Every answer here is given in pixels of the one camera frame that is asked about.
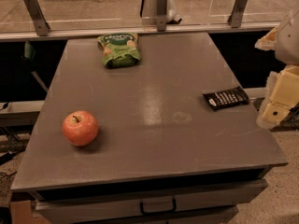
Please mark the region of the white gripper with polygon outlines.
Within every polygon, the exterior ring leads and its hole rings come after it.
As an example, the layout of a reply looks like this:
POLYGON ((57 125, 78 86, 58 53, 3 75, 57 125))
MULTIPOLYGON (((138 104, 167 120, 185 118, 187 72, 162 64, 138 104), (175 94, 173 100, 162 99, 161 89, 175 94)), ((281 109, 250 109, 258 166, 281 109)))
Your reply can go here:
POLYGON ((273 129, 288 117, 299 104, 299 4, 296 4, 281 21, 254 47, 275 50, 276 58, 287 65, 279 73, 271 71, 266 81, 265 97, 256 119, 264 129, 273 129))

